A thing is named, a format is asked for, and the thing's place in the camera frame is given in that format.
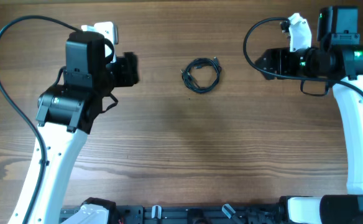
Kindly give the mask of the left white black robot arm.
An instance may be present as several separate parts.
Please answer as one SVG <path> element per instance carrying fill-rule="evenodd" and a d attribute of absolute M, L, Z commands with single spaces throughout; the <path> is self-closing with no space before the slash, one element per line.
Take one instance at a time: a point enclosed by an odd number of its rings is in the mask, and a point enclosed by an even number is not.
<path fill-rule="evenodd" d="M 66 65 L 37 102 L 38 136 L 10 223 L 56 223 L 76 158 L 94 120 L 117 105 L 114 88 L 139 81 L 137 57 L 114 56 L 114 44 L 92 31 L 72 32 Z"/>

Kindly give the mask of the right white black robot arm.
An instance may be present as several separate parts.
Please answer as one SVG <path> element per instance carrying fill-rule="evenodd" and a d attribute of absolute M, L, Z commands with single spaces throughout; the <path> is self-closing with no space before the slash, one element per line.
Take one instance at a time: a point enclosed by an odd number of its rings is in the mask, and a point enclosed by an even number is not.
<path fill-rule="evenodd" d="M 347 149 L 347 192 L 285 200 L 287 223 L 363 223 L 363 45 L 357 28 L 358 10 L 330 6 L 319 12 L 317 39 L 299 14 L 281 17 L 287 48 L 268 49 L 252 63 L 268 79 L 322 82 L 332 92 L 342 118 Z"/>

